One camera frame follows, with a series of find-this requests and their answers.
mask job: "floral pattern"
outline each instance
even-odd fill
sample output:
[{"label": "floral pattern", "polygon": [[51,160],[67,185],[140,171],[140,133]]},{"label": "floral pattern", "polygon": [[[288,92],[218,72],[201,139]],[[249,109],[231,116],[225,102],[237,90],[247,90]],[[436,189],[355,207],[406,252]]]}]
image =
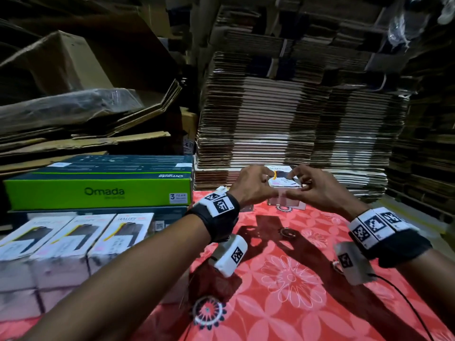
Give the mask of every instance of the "floral pattern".
[{"label": "floral pattern", "polygon": [[[194,199],[206,194],[195,192]],[[255,205],[240,214],[234,229],[248,243],[235,274],[223,278],[204,263],[217,247],[208,245],[191,265],[188,302],[158,306],[132,339],[427,340],[393,287],[381,281],[353,287],[331,268],[333,245],[350,240],[346,223],[311,206],[301,211]],[[294,230],[293,236],[283,228]],[[398,271],[375,261],[373,268],[406,294],[436,341],[455,341]],[[0,341],[20,337],[36,322],[0,323]]]}]

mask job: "green box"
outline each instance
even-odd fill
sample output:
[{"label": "green box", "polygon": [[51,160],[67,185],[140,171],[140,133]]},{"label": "green box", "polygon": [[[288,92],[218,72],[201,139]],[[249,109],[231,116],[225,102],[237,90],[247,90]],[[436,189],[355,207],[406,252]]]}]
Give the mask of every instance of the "green box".
[{"label": "green box", "polygon": [[77,155],[5,180],[11,208],[48,210],[191,203],[191,155]]}]

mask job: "wristband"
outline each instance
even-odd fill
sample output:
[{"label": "wristband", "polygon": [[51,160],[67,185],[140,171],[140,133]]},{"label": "wristband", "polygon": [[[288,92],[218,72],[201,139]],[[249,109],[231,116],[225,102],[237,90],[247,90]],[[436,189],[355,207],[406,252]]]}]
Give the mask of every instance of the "wristband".
[{"label": "wristband", "polygon": [[368,210],[349,225],[350,236],[369,260],[379,259],[382,268],[396,267],[431,248],[415,226],[384,207]]},{"label": "wristband", "polygon": [[185,215],[197,215],[207,228],[211,241],[218,243],[229,238],[238,221],[239,212],[240,205],[232,195],[215,190],[203,197]]}]

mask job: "red tablecloth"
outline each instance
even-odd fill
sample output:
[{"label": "red tablecloth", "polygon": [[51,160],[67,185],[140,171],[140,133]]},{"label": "red tablecloth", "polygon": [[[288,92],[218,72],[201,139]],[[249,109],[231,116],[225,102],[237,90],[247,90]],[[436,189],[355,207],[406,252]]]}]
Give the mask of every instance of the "red tablecloth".
[{"label": "red tablecloth", "polygon": [[[195,192],[195,200],[207,193]],[[279,232],[289,227],[293,238]],[[193,265],[189,301],[157,307],[134,335],[144,340],[425,340],[417,317],[385,282],[350,286],[332,269],[333,244],[349,241],[346,221],[307,206],[305,211],[254,206],[241,213],[235,233],[249,248],[235,274],[224,279],[204,263]],[[373,267],[392,281],[421,314],[436,341],[455,341],[395,269]],[[18,337],[37,320],[0,323],[0,340]]]}]

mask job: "hand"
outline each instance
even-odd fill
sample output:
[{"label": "hand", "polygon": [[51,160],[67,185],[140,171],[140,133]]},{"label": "hand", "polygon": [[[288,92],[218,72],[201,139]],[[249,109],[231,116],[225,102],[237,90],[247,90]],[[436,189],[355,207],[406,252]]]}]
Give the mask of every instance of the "hand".
[{"label": "hand", "polygon": [[287,189],[286,197],[299,200],[324,211],[336,213],[348,221],[354,220],[370,207],[358,200],[329,172],[315,169],[308,165],[299,165],[288,175],[288,179],[297,176],[301,189]]},{"label": "hand", "polygon": [[277,197],[278,190],[273,189],[268,184],[269,177],[273,177],[273,175],[273,171],[265,166],[244,167],[229,189],[229,194],[236,198],[240,208],[261,203],[271,197]]}]

